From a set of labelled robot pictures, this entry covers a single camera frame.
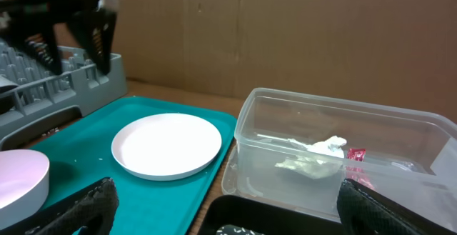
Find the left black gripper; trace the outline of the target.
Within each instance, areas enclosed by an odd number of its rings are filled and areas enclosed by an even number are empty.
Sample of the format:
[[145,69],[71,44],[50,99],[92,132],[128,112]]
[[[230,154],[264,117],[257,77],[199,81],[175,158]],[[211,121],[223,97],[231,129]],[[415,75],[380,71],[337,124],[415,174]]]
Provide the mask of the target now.
[[[111,70],[119,0],[1,0],[1,13],[12,19],[43,14],[70,16],[67,28],[102,74]],[[3,29],[7,44],[55,75],[63,72],[52,24],[10,23]]]

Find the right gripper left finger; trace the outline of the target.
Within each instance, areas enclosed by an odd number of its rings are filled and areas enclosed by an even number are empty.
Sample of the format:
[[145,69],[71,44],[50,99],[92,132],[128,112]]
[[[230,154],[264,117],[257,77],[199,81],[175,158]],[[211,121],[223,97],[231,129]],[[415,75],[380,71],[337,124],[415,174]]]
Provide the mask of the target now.
[[119,197],[105,177],[34,215],[1,230],[1,235],[108,235]]

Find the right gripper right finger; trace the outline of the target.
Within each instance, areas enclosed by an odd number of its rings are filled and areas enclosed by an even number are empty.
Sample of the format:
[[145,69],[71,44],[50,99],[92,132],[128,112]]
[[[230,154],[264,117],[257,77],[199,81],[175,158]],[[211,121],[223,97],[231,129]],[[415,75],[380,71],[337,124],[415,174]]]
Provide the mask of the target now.
[[346,234],[456,235],[353,179],[344,179],[337,211]]

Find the red snack wrapper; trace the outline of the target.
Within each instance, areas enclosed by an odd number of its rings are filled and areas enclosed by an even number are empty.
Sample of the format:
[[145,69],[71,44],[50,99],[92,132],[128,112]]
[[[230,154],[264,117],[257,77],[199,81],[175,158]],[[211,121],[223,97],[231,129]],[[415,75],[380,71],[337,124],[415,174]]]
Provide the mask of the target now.
[[[365,159],[366,150],[365,149],[355,149],[350,148],[346,155],[347,159],[363,162]],[[371,184],[370,179],[365,175],[365,172],[362,168],[347,166],[346,167],[346,178],[353,179],[358,183],[374,190],[375,187]]]

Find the white tissue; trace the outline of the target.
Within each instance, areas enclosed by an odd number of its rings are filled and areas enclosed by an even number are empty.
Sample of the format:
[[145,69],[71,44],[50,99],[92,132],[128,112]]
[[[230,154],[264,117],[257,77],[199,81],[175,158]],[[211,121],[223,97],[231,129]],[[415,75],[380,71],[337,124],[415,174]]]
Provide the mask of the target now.
[[345,158],[343,146],[347,144],[347,140],[342,137],[332,136],[314,144],[305,144],[296,139],[288,139],[288,142],[303,154],[297,155],[295,159],[286,158],[276,163],[277,168],[317,180],[333,176],[342,167],[342,159]]

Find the large white plate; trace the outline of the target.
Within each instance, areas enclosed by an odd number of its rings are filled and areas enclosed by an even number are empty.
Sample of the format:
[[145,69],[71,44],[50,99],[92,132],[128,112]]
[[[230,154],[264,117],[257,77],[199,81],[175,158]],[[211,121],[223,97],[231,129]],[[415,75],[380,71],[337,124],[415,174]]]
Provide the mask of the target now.
[[154,114],[131,122],[111,142],[115,161],[150,181],[174,181],[205,169],[222,147],[219,130],[190,114]]

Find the grey bowl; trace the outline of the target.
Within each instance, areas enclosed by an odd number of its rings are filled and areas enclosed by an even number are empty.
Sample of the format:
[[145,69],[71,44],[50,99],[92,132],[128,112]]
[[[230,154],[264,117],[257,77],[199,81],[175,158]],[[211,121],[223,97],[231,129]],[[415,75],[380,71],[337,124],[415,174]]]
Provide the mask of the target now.
[[10,93],[11,90],[17,88],[19,85],[8,80],[4,76],[1,76],[1,102],[0,102],[0,112],[4,114],[8,112],[14,106],[14,100]]

